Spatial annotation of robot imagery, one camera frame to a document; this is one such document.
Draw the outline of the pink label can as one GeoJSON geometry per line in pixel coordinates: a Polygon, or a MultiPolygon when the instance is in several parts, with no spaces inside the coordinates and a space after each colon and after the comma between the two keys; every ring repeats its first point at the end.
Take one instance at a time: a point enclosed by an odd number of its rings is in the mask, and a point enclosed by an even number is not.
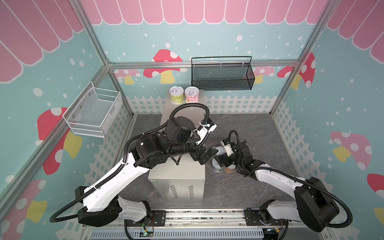
{"type": "Polygon", "coordinates": [[[200,98],[200,90],[196,87],[188,87],[185,89],[186,103],[198,103],[200,98]]]}

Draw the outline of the green label can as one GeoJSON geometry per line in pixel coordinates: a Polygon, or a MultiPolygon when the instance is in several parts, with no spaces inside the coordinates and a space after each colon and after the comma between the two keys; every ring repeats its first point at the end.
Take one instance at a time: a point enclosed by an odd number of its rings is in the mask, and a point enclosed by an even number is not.
{"type": "Polygon", "coordinates": [[[181,105],[184,98],[184,89],[182,87],[172,87],[169,89],[171,103],[174,105],[181,105]]]}

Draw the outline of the yellow label can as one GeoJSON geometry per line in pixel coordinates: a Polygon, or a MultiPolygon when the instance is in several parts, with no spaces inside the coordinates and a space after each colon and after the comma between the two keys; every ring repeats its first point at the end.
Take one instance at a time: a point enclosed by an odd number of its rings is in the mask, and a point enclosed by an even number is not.
{"type": "Polygon", "coordinates": [[[214,150],[217,150],[214,159],[215,160],[223,160],[227,157],[227,153],[224,147],[219,146],[219,147],[213,147],[214,150]]]}

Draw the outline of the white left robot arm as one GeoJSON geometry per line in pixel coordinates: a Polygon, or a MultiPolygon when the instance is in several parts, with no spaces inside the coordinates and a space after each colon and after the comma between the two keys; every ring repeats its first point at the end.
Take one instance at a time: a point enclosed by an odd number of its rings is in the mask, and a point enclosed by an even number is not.
{"type": "Polygon", "coordinates": [[[54,213],[49,221],[77,219],[80,224],[92,227],[103,227],[117,219],[149,222],[153,212],[148,202],[128,201],[118,194],[168,159],[188,154],[193,161],[205,165],[217,153],[204,146],[216,127],[206,105],[187,103],[176,107],[164,124],[129,139],[119,163],[95,184],[78,187],[76,198],[54,213]]]}

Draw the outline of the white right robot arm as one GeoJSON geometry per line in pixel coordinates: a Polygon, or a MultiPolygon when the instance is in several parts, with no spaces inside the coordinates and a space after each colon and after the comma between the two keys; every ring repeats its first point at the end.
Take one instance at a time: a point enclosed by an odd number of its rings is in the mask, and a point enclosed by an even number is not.
{"type": "Polygon", "coordinates": [[[321,232],[326,227],[346,228],[353,222],[349,207],[330,193],[321,180],[295,177],[253,158],[247,142],[240,142],[235,130],[230,131],[221,145],[226,151],[217,158],[221,166],[234,165],[245,178],[269,184],[293,198],[291,202],[270,199],[260,206],[259,215],[263,224],[269,224],[272,219],[292,220],[321,232]]]}

